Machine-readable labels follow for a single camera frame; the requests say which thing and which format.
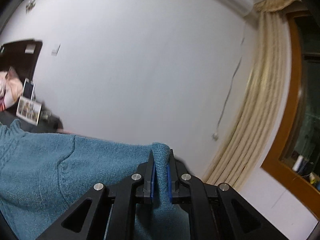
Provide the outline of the teal knit sweater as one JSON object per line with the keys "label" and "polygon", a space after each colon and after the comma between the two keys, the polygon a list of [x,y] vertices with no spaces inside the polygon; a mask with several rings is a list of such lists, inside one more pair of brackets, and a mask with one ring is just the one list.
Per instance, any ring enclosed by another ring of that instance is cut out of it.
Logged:
{"label": "teal knit sweater", "polygon": [[112,185],[153,155],[158,184],[153,212],[137,208],[135,239],[189,239],[189,219],[168,196],[170,148],[128,145],[1,126],[1,213],[18,239],[36,239],[96,183]]}

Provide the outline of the black cloth work mat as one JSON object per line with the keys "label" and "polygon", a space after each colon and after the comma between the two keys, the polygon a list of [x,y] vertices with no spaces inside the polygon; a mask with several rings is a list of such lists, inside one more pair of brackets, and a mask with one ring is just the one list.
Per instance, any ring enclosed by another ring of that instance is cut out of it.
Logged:
{"label": "black cloth work mat", "polygon": [[1,123],[3,125],[10,126],[15,119],[20,121],[20,127],[22,130],[30,133],[56,133],[58,129],[63,128],[62,122],[56,117],[52,118],[50,116],[48,121],[40,120],[36,126],[9,112],[1,112]]}

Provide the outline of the cream curtain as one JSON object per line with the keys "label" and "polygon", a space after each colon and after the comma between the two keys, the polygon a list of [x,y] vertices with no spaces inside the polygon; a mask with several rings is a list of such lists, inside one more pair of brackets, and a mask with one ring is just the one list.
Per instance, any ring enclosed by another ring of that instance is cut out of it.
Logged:
{"label": "cream curtain", "polygon": [[239,190],[263,153],[283,96],[287,41],[282,10],[298,0],[263,0],[254,5],[258,34],[245,98],[235,124],[202,180]]}

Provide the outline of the white framed tablet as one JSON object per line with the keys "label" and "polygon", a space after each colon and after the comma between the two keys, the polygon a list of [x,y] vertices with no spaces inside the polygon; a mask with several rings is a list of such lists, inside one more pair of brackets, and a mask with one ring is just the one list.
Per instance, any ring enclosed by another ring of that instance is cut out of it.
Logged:
{"label": "white framed tablet", "polygon": [[25,79],[22,96],[29,100],[35,100],[34,90],[35,90],[35,84],[33,83],[33,81],[30,81],[29,79]]}

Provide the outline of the dark wooden headboard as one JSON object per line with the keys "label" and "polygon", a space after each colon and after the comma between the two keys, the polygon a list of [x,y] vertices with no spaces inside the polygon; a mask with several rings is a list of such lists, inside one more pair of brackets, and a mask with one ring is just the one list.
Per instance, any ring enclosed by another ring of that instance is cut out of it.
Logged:
{"label": "dark wooden headboard", "polygon": [[20,40],[1,45],[1,71],[13,67],[22,82],[25,79],[32,81],[42,45],[40,40]]}

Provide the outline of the wooden window frame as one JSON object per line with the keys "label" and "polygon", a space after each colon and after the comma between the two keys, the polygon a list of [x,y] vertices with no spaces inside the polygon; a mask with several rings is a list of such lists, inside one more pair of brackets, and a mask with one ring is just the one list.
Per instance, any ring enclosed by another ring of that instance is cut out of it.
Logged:
{"label": "wooden window frame", "polygon": [[293,149],[300,125],[298,116],[303,108],[303,91],[300,89],[304,88],[305,78],[302,72],[302,50],[295,19],[308,16],[311,16],[311,13],[307,10],[286,14],[291,40],[289,92],[277,135],[261,167],[292,193],[316,219],[319,219],[319,191],[281,161],[281,158]]}

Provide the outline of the photo collage frame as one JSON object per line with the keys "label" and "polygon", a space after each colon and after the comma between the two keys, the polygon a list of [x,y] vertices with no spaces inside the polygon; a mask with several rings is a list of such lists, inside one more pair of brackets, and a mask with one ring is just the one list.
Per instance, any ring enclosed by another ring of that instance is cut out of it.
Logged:
{"label": "photo collage frame", "polygon": [[41,114],[42,104],[25,97],[20,97],[16,116],[22,120],[37,126]]}

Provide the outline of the white wall switch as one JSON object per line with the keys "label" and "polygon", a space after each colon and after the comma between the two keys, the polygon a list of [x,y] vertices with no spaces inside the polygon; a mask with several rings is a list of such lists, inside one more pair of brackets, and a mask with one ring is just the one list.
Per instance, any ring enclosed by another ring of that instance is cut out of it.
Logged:
{"label": "white wall switch", "polygon": [[55,44],[55,45],[53,46],[51,55],[52,55],[52,56],[57,56],[60,47],[61,47],[61,44]]}

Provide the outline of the wall lamp fixture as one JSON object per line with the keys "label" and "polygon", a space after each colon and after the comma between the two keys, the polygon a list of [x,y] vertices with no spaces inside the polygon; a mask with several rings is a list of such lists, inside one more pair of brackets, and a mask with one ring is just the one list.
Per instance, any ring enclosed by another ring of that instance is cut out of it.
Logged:
{"label": "wall lamp fixture", "polygon": [[26,6],[25,6],[25,11],[26,13],[29,13],[36,5],[36,0],[30,0]]}

